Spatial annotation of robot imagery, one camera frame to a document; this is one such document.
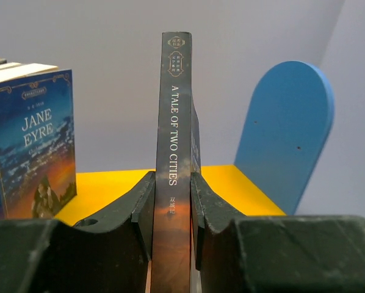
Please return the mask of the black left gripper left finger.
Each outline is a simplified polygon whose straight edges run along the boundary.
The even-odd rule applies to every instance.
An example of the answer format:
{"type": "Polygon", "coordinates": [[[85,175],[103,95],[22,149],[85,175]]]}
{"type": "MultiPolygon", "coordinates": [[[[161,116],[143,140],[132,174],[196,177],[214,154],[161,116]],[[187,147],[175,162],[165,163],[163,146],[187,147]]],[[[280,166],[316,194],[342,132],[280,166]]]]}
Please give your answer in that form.
{"type": "Polygon", "coordinates": [[[0,220],[0,292],[145,292],[151,259],[155,174],[98,212],[0,220]]]}

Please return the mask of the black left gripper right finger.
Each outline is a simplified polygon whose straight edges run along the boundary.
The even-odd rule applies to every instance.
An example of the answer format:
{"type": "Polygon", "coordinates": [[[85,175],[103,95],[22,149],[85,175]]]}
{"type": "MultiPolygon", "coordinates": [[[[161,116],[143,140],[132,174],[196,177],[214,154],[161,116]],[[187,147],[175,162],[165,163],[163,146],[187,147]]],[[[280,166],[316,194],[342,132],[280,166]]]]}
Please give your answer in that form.
{"type": "Polygon", "coordinates": [[[365,292],[365,218],[247,216],[190,177],[203,292],[365,292]]]}

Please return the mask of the A Tale Of Two Cities book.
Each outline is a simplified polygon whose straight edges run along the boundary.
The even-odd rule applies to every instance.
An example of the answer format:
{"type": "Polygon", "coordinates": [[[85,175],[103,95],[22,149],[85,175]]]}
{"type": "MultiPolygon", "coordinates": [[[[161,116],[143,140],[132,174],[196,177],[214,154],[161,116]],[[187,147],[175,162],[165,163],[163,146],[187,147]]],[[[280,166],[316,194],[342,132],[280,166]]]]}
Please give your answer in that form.
{"type": "Polygon", "coordinates": [[[151,292],[189,292],[195,158],[192,35],[162,34],[151,292]]]}

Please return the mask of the Jane Eyre blue book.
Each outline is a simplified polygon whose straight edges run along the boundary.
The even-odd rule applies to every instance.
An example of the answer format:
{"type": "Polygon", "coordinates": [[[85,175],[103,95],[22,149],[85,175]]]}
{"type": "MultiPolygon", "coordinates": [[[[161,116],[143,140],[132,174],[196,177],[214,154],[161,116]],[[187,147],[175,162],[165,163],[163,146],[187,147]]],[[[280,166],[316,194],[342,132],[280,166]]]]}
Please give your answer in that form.
{"type": "Polygon", "coordinates": [[[76,195],[73,74],[0,70],[0,219],[50,219],[76,195]]]}

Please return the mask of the Three Days To See book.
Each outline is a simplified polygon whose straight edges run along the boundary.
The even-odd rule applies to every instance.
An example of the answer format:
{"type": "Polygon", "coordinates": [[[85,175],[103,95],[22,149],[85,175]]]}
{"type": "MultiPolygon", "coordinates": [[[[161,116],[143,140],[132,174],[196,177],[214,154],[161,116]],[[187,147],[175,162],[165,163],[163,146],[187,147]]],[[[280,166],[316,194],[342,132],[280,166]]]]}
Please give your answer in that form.
{"type": "Polygon", "coordinates": [[[23,65],[22,63],[19,62],[9,62],[9,63],[2,63],[0,64],[0,70],[6,70],[9,68],[14,68],[14,67],[18,67],[23,65]]]}

